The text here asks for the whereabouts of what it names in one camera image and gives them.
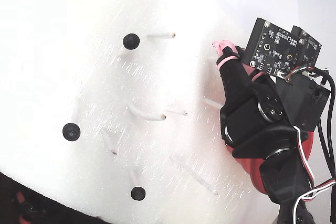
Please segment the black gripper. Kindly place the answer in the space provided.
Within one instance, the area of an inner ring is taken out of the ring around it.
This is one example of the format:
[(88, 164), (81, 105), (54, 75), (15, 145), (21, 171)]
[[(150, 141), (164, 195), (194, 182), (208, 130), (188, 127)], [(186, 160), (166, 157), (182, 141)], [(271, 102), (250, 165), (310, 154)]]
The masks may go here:
[(330, 90), (303, 75), (290, 83), (242, 63), (245, 49), (229, 40), (215, 41), (216, 67), (225, 103), (221, 133), (235, 158), (265, 158), (306, 142), (326, 106)]

